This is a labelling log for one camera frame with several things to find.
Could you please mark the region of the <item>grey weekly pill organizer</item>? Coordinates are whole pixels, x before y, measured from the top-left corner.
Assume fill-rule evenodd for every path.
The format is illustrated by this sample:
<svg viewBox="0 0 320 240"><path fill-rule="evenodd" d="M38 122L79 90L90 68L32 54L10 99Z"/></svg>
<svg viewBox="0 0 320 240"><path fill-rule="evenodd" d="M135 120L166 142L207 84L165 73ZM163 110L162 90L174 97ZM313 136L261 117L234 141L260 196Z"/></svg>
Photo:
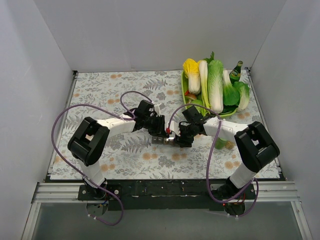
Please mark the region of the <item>grey weekly pill organizer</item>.
<svg viewBox="0 0 320 240"><path fill-rule="evenodd" d="M166 145L166 146L174 146L174 145L176 145L174 137L152 136L151 143L153 145Z"/></svg>

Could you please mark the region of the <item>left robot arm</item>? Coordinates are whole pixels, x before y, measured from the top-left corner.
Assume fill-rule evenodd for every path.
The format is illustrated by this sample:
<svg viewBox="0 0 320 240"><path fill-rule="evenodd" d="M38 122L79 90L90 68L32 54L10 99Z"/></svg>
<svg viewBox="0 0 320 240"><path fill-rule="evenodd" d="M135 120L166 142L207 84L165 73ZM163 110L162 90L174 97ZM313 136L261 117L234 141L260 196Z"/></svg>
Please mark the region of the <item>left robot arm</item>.
<svg viewBox="0 0 320 240"><path fill-rule="evenodd" d="M108 138L147 129L154 137L167 137L165 116L160 107L142 100L138 107L127 110L120 117L95 120L86 117L68 142L67 148L78 160L84 173L83 181L95 200L106 196L107 182L100 169L99 159Z"/></svg>

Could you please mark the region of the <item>green pill bottle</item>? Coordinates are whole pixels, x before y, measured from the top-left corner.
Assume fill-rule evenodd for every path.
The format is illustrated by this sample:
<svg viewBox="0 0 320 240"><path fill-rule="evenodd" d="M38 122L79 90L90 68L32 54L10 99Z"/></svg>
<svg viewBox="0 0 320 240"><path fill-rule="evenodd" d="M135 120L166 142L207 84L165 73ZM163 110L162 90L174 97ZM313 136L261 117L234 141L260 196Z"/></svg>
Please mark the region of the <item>green pill bottle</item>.
<svg viewBox="0 0 320 240"><path fill-rule="evenodd" d="M216 142L215 142L215 146L214 147L217 150L221 150L221 149L223 149L225 147L226 144L227 144L227 140L226 139L218 137Z"/></svg>

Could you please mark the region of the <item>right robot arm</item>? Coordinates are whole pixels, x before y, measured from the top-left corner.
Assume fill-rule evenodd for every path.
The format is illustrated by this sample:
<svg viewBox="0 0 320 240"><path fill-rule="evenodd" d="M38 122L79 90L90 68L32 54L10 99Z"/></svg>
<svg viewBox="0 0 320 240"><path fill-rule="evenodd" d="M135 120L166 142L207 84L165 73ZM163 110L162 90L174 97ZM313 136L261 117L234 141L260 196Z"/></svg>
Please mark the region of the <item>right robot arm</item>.
<svg viewBox="0 0 320 240"><path fill-rule="evenodd" d="M174 141L180 147L191 147L198 134L213 136L214 144L219 137L236 143L242 162L225 183L212 190L209 174L205 174L208 194L217 203L225 203L243 195L255 175L280 155L280 149L261 122L234 123L214 112L203 116L196 104L190 104L183 115L186 125L172 127L172 123L168 122L165 130L167 134L175 134Z"/></svg>

